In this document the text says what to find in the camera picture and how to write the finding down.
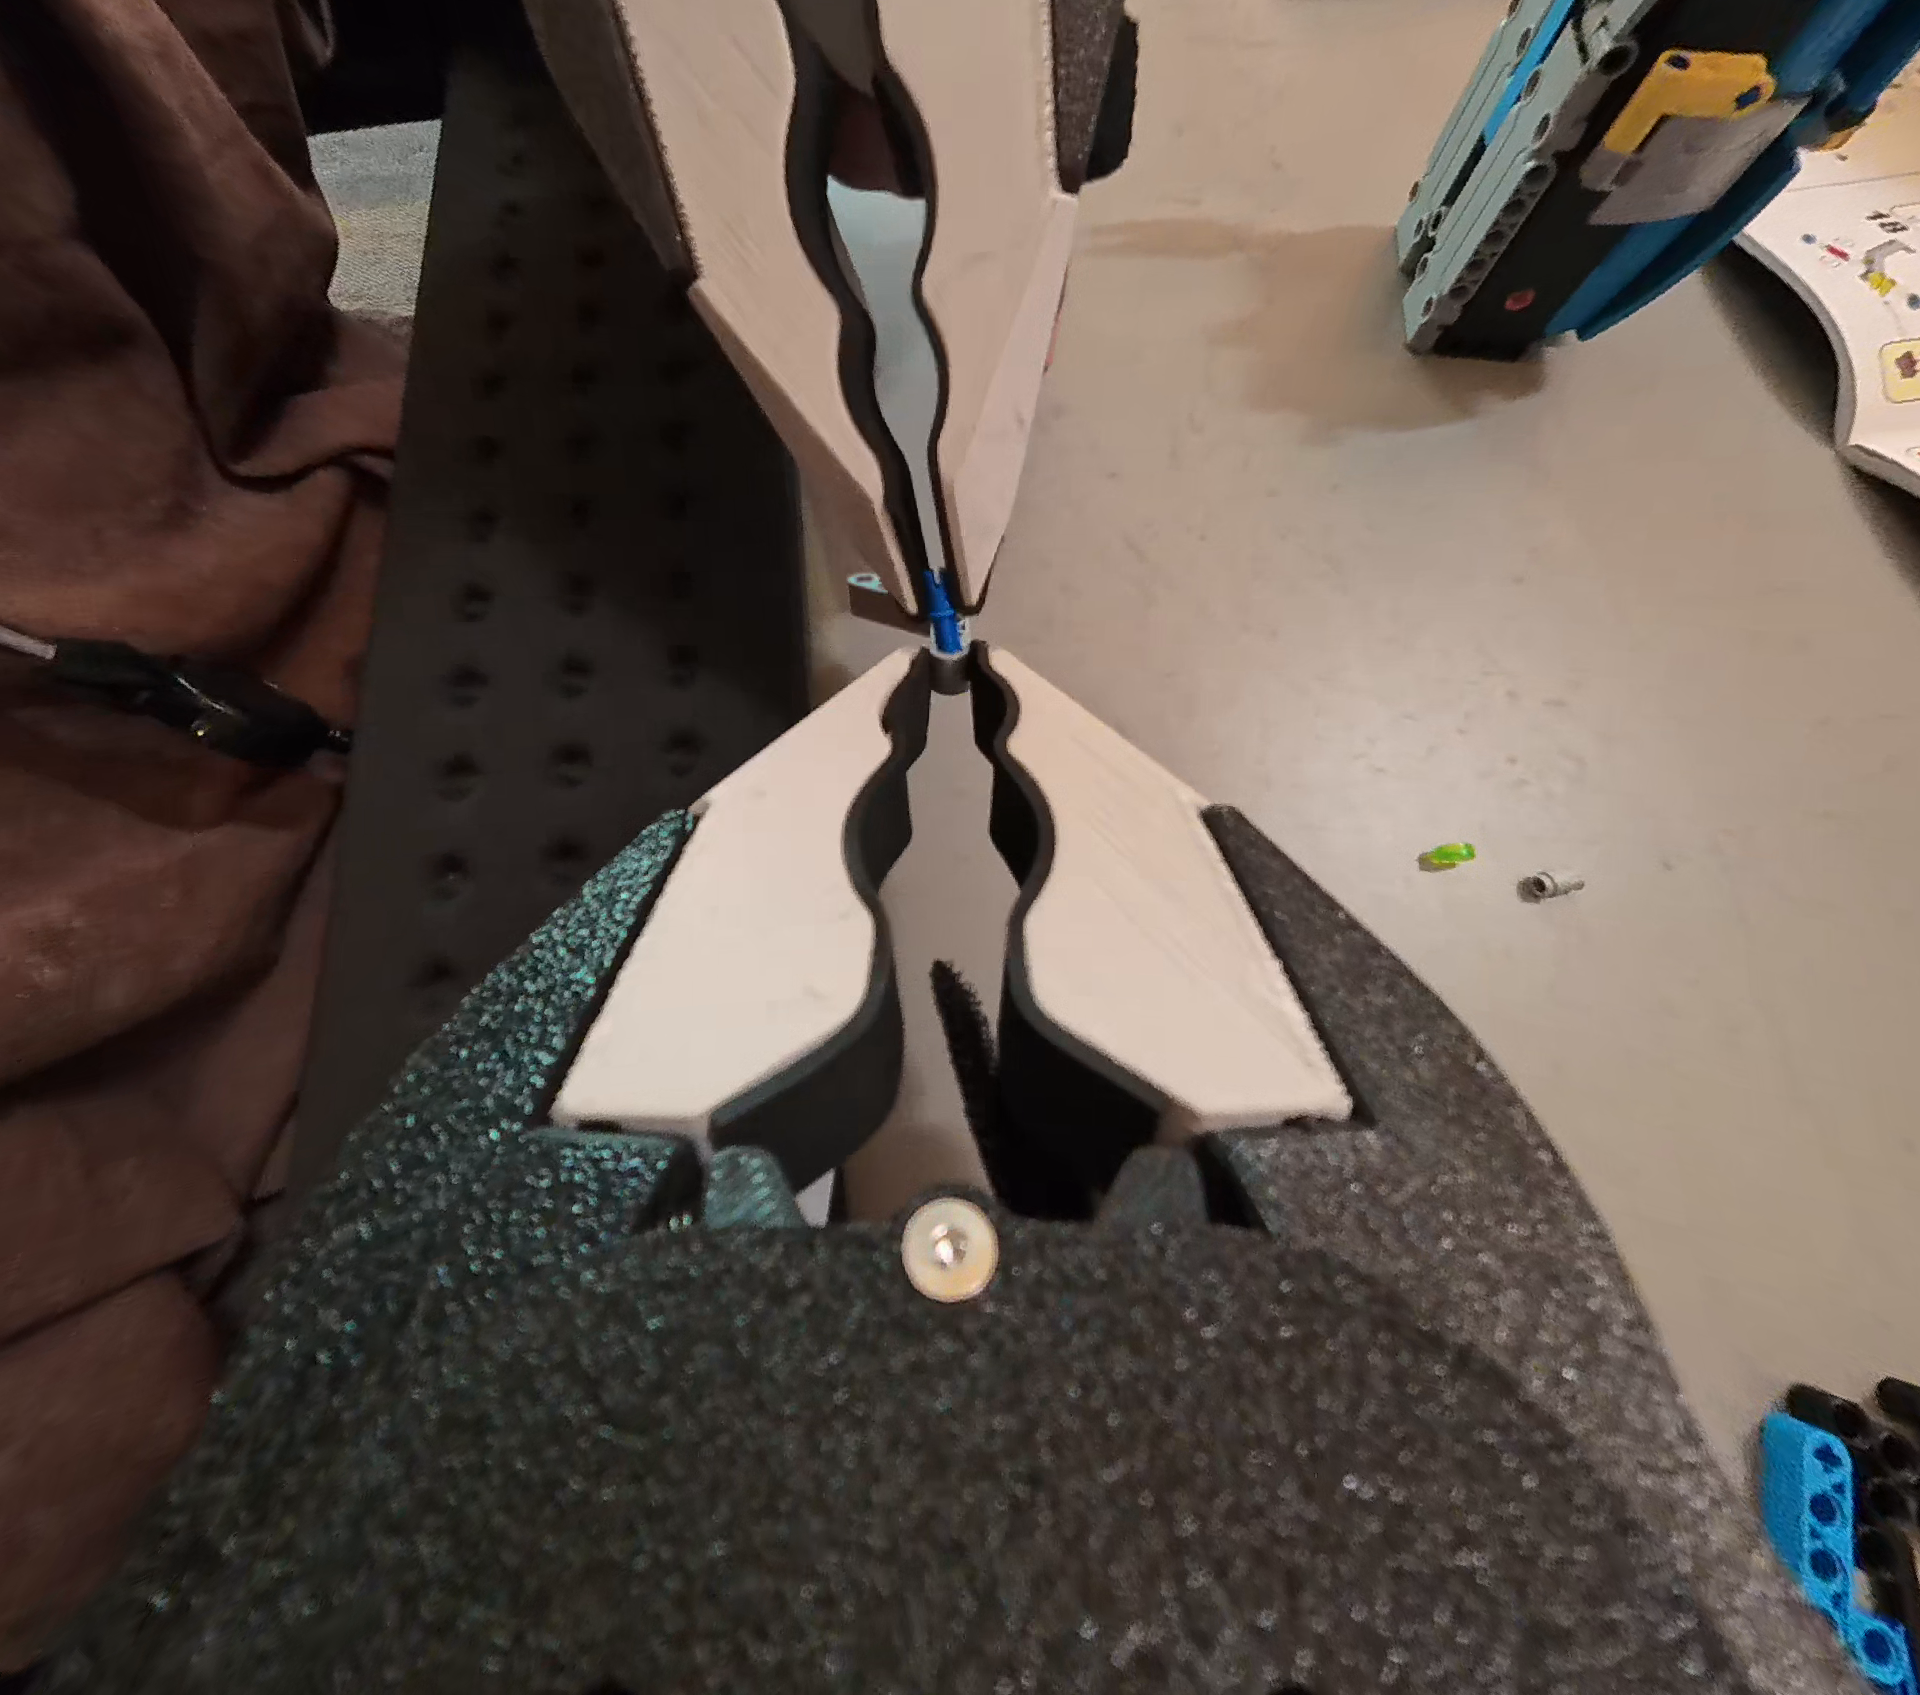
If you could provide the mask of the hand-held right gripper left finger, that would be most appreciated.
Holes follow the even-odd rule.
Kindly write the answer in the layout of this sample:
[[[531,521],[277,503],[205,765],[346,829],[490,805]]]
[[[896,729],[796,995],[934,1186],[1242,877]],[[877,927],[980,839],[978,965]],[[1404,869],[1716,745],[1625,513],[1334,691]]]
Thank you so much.
[[[880,891],[921,751],[924,655],[894,651],[695,803],[558,1080],[558,1126],[756,1146],[797,1190],[880,1128],[903,1059]]]

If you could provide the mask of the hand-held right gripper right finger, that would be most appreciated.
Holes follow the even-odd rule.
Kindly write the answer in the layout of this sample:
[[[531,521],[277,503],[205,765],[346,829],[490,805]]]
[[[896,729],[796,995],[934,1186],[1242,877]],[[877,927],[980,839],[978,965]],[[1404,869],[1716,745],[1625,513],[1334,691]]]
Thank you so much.
[[[972,647],[969,697],[1015,883],[995,1086],[1043,1164],[1107,1184],[1151,1142],[1347,1124],[1217,807],[1012,651]]]

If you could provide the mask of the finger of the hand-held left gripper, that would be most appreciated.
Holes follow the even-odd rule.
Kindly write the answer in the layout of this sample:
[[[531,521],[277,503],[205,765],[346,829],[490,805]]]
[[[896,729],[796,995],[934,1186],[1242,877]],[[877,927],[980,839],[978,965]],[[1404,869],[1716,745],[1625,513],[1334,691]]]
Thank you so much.
[[[928,469],[948,597],[982,607],[1027,457],[1078,199],[1058,167],[1050,0],[875,0],[917,123],[915,299],[940,363]]]
[[[841,371],[845,311],[787,177],[800,75],[775,0],[613,0],[691,265],[687,297],[768,415],[853,567],[914,613],[917,565]]]

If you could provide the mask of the grey angled beam piece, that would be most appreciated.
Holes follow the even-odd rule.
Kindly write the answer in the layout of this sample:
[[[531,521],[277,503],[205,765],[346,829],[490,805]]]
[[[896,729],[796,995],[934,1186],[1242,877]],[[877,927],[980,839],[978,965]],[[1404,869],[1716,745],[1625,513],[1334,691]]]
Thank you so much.
[[[915,643],[924,645],[925,657],[929,661],[929,685],[942,695],[960,695],[966,693],[972,685],[972,643],[973,627],[972,615],[958,603],[958,593],[944,571],[948,595],[958,605],[958,609],[967,619],[969,639],[967,649],[962,657],[942,659],[931,651],[925,625],[925,605],[921,595],[920,579],[920,601],[914,607],[906,607],[899,599],[886,587],[886,583],[874,571],[852,573],[843,581],[843,597],[848,611],[866,623],[896,631],[910,637]]]

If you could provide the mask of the blue grey brick robot model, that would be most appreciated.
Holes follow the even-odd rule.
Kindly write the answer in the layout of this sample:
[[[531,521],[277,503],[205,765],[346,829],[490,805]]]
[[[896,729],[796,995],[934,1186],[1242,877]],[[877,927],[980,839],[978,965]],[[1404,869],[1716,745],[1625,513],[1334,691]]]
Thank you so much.
[[[1395,227],[1404,345],[1517,361],[1640,313],[1916,43],[1918,0],[1509,0]]]

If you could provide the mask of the pile of small brick pieces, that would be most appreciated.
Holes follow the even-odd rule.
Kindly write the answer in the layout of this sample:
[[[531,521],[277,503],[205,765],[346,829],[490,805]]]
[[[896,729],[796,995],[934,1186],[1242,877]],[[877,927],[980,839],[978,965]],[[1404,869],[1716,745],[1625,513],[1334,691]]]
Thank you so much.
[[[1916,1384],[1791,1382],[1758,1432],[1768,1542],[1867,1688],[1918,1688]]]

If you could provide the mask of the grey desk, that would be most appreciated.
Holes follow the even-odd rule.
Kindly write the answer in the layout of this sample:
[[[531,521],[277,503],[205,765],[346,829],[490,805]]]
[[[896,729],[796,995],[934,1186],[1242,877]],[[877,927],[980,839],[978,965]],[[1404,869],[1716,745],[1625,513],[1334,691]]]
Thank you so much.
[[[1737,251],[1540,363],[1404,351],[1503,0],[1130,1],[982,631],[1450,1003],[1740,1466],[1791,1380],[1916,1376],[1916,501]]]

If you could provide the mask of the open instruction booklet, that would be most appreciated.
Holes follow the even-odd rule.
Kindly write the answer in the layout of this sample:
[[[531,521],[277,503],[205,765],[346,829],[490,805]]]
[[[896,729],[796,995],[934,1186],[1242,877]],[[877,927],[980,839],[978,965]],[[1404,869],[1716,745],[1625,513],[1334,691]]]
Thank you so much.
[[[1593,341],[1737,249],[1831,347],[1840,457],[1916,493],[1916,0],[1676,0],[1621,41],[1601,0],[1530,1],[1447,209],[1503,147],[1513,193],[1435,349]]]

